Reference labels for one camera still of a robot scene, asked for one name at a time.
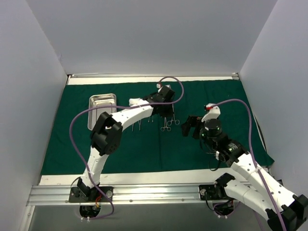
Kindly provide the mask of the steel hemostat clamp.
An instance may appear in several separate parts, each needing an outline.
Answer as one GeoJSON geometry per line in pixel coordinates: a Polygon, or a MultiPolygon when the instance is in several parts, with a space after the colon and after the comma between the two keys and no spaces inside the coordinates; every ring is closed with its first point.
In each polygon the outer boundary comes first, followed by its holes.
{"type": "Polygon", "coordinates": [[[172,124],[175,124],[175,125],[180,124],[180,121],[175,118],[175,115],[173,115],[172,118],[169,121],[167,121],[168,126],[171,126],[172,124]]]}
{"type": "Polygon", "coordinates": [[[163,124],[163,126],[160,128],[160,130],[161,130],[162,132],[164,132],[164,131],[171,131],[171,127],[168,125],[168,122],[167,122],[167,118],[166,118],[166,117],[164,118],[164,124],[163,124]]]}

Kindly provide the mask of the dark green surgical drape cloth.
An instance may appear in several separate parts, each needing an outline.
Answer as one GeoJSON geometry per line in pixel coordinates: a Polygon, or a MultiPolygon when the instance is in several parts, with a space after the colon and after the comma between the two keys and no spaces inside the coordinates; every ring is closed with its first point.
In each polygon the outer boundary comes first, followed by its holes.
{"type": "MultiPolygon", "coordinates": [[[[252,148],[260,165],[270,166],[273,159],[265,151],[255,123],[249,123],[248,100],[243,85],[237,80],[187,81],[170,83],[175,97],[175,118],[184,123],[189,115],[203,116],[208,103],[223,104],[220,121],[231,139],[252,148]]],[[[87,115],[92,95],[113,93],[117,105],[127,106],[130,98],[141,98],[156,91],[151,82],[68,85],[65,87],[55,117],[50,141],[42,166],[42,175],[81,174],[90,155],[90,130],[87,115]]],[[[215,168],[217,161],[208,149],[192,136],[183,137],[180,125],[162,132],[164,119],[144,119],[124,130],[119,148],[106,161],[103,172],[137,173],[215,168]]]]}

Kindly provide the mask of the stainless steel instrument tray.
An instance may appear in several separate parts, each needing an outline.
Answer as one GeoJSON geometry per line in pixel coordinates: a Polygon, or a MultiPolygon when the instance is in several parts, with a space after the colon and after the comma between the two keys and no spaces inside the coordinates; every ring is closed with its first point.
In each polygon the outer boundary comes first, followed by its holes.
{"type": "Polygon", "coordinates": [[[94,108],[88,112],[88,129],[92,130],[103,112],[108,114],[115,113],[116,109],[116,95],[113,93],[92,95],[89,98],[89,109],[94,108]]]}

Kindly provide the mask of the white gauze pad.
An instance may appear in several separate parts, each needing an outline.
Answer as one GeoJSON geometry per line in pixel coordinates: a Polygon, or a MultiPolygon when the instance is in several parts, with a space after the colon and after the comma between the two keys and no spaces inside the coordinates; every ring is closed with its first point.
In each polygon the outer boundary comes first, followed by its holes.
{"type": "Polygon", "coordinates": [[[130,98],[129,99],[129,106],[139,105],[142,102],[141,98],[130,98]]]}

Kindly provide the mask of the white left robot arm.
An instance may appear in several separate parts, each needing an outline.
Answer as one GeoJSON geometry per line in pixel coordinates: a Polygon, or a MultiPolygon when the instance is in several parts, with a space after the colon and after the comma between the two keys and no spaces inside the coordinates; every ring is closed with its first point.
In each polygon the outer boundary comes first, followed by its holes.
{"type": "Polygon", "coordinates": [[[90,156],[85,172],[78,180],[77,187],[80,197],[86,202],[93,201],[97,196],[96,185],[100,184],[100,174],[106,158],[120,146],[122,132],[134,123],[153,115],[167,117],[172,115],[172,104],[175,92],[168,86],[162,86],[143,98],[129,100],[129,108],[116,113],[101,113],[92,133],[90,156]]]}

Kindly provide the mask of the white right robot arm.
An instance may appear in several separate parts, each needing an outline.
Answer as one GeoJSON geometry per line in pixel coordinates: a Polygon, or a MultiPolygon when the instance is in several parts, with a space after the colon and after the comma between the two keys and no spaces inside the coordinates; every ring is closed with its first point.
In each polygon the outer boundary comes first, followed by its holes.
{"type": "Polygon", "coordinates": [[[194,128],[194,139],[212,149],[218,161],[249,182],[249,185],[244,185],[232,174],[224,173],[214,181],[211,194],[220,199],[238,200],[261,215],[273,231],[296,231],[307,221],[307,197],[286,189],[255,164],[251,153],[223,132],[217,118],[202,121],[201,117],[190,115],[181,125],[184,137],[191,128],[194,128]]]}

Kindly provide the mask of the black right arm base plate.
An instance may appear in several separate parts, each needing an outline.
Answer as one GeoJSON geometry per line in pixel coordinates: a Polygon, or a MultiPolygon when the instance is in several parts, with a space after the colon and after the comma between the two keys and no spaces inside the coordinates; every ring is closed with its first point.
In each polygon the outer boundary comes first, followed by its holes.
{"type": "Polygon", "coordinates": [[[234,200],[234,198],[227,196],[225,189],[214,184],[199,185],[200,199],[205,200],[234,200]]]}

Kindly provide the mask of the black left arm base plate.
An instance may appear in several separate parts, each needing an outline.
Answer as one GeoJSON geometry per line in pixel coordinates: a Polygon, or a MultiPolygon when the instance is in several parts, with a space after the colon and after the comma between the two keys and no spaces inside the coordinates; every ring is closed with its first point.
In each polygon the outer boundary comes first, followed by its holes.
{"type": "MultiPolygon", "coordinates": [[[[114,189],[113,187],[99,186],[99,188],[106,194],[107,198],[112,200],[114,189]]],[[[99,196],[101,196],[100,202],[108,202],[108,200],[96,188],[92,188],[90,190],[90,195],[85,196],[81,190],[75,186],[70,190],[68,201],[70,203],[94,203],[99,196]]]]}

